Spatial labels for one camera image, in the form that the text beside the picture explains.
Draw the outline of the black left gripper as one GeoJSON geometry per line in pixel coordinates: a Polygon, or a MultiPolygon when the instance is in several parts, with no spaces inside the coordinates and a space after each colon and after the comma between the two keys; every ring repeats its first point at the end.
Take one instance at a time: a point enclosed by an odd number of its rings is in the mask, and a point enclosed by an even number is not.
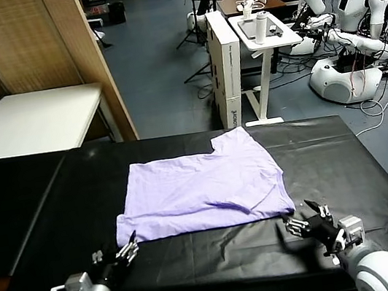
{"type": "Polygon", "coordinates": [[[127,272],[126,268],[133,262],[139,251],[136,231],[134,230],[128,243],[117,254],[110,246],[104,246],[92,255],[94,277],[96,284],[116,287],[127,272]]]}

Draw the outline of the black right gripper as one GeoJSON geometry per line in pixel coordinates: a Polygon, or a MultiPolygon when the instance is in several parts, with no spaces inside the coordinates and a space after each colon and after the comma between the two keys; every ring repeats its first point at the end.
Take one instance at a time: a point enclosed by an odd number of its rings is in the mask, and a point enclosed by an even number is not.
{"type": "Polygon", "coordinates": [[[282,214],[282,220],[288,233],[297,237],[315,238],[326,247],[328,253],[341,251],[342,243],[337,239],[340,230],[330,222],[332,216],[329,207],[316,201],[304,200],[304,202],[318,215],[316,214],[306,221],[302,221],[290,215],[282,214]]]}

